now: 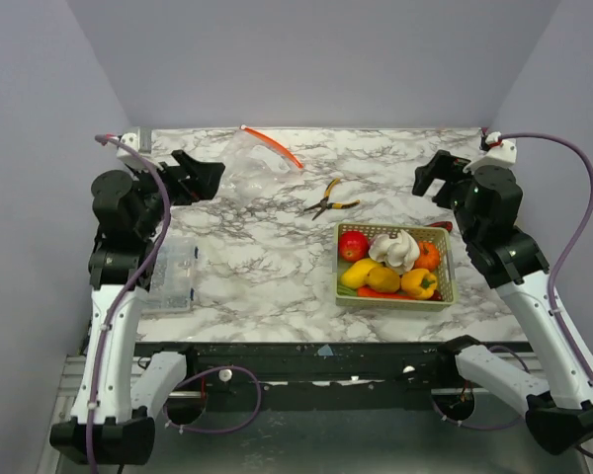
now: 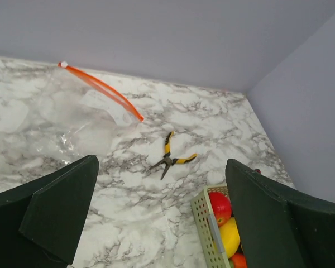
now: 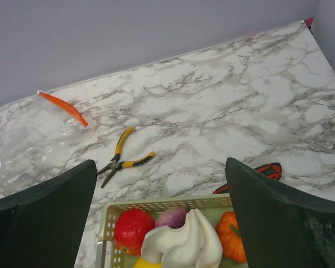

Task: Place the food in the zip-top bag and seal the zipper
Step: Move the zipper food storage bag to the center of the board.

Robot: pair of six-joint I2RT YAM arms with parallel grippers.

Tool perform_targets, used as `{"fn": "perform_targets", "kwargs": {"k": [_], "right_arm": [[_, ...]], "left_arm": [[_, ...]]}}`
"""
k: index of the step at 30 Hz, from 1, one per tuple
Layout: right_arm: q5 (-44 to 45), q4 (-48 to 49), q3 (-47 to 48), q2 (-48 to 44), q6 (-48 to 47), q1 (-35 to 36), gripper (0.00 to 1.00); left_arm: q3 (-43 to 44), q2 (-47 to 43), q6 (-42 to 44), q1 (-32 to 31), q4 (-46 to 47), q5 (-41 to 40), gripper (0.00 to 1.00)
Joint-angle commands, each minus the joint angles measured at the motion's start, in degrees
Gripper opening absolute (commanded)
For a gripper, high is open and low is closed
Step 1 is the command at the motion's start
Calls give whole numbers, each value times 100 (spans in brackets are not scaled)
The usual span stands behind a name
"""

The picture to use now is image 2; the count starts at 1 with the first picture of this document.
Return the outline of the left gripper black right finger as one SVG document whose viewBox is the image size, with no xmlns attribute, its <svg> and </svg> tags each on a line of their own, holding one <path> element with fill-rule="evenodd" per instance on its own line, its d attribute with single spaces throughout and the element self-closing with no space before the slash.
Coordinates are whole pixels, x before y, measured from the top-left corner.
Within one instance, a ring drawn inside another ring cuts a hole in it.
<svg viewBox="0 0 335 268">
<path fill-rule="evenodd" d="M 248 267 L 335 267 L 335 203 L 235 159 L 225 177 Z"/>
</svg>

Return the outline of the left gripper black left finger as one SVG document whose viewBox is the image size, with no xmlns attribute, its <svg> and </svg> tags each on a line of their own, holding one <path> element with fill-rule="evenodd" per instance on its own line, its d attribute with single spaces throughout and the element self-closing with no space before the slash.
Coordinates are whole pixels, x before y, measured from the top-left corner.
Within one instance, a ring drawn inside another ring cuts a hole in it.
<svg viewBox="0 0 335 268">
<path fill-rule="evenodd" d="M 0 193 L 0 267 L 73 263 L 97 181 L 85 156 L 54 173 Z"/>
</svg>

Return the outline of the green perforated plastic basket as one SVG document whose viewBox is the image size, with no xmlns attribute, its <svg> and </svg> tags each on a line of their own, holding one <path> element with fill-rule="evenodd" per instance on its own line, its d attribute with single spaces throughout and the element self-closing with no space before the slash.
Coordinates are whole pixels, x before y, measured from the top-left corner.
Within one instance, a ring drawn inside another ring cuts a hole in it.
<svg viewBox="0 0 335 268">
<path fill-rule="evenodd" d="M 215 192 L 228 196 L 228 190 L 225 185 L 209 185 L 190 200 L 190 205 L 207 266 L 230 268 L 209 198 L 209 193 Z"/>
</svg>

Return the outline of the clear zip bag orange zipper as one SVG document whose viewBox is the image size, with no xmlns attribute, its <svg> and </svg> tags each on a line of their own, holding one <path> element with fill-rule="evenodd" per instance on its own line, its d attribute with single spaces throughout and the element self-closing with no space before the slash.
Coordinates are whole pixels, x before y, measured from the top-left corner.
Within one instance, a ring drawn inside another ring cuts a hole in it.
<svg viewBox="0 0 335 268">
<path fill-rule="evenodd" d="M 61 61 L 30 102 L 20 134 L 31 152 L 68 164 L 86 155 L 105 157 L 116 138 L 143 120 L 119 91 Z"/>
</svg>

